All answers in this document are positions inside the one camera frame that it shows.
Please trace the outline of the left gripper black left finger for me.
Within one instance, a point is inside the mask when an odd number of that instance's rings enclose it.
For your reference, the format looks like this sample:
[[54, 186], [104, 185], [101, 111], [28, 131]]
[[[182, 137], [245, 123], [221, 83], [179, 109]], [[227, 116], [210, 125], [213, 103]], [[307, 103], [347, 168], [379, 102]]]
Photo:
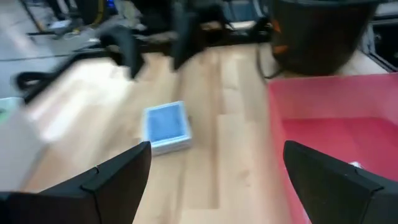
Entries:
[[133, 222], [149, 177], [148, 141], [39, 193], [1, 192], [1, 223]]

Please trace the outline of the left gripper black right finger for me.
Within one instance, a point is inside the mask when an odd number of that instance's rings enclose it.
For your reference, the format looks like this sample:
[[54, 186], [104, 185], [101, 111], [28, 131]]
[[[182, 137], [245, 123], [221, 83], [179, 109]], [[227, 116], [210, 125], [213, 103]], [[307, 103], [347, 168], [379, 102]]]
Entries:
[[397, 223], [397, 182], [296, 141], [284, 164], [312, 223]]

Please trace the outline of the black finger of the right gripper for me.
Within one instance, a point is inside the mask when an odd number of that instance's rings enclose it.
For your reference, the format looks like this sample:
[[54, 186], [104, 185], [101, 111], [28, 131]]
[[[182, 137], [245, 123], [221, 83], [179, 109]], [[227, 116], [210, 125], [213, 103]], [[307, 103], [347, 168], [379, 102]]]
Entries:
[[125, 26], [109, 27], [99, 34], [99, 41], [108, 56], [117, 65], [130, 69], [130, 78], [135, 78], [144, 65], [144, 57], [139, 51], [139, 44], [132, 35], [132, 30]]
[[177, 38], [174, 40], [170, 56], [172, 68], [178, 70], [188, 59], [197, 53], [198, 47], [194, 40], [198, 29], [198, 15], [195, 12], [183, 14], [177, 27]]

